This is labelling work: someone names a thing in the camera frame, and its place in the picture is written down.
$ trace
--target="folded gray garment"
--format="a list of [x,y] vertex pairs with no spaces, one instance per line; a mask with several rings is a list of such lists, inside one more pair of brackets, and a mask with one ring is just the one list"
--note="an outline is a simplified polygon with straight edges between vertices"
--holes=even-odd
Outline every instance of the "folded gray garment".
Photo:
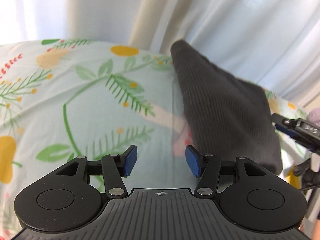
[[263,89],[235,78],[185,41],[171,47],[194,146],[222,160],[245,156],[282,171],[280,142]]

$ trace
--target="curtain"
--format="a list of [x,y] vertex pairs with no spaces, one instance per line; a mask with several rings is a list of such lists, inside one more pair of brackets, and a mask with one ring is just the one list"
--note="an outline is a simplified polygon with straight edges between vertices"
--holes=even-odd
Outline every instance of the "curtain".
[[0,44],[89,38],[218,66],[307,104],[320,93],[320,0],[0,0]]

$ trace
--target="gray ribbed plate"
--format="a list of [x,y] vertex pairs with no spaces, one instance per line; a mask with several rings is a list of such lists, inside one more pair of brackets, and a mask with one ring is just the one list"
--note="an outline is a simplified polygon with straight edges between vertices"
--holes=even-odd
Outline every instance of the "gray ribbed plate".
[[307,240],[297,229],[276,234],[246,231],[229,222],[211,200],[193,197],[187,189],[135,189],[111,200],[92,223],[72,232],[47,234],[23,230],[16,240],[146,240],[231,239]]

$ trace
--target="purple fuzzy object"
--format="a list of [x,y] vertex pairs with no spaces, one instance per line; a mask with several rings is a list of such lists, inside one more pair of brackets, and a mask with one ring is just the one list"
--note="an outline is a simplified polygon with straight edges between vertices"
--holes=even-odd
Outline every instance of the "purple fuzzy object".
[[308,120],[315,125],[320,126],[320,107],[311,110]]

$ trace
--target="black cable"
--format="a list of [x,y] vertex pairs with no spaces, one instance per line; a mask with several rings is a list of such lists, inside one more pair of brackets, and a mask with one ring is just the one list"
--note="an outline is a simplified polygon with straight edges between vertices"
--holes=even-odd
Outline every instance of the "black cable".
[[299,190],[300,191],[306,191],[306,190],[314,189],[314,188],[320,188],[320,185],[313,185],[313,186],[310,186],[310,187],[304,187],[304,188],[300,188]]

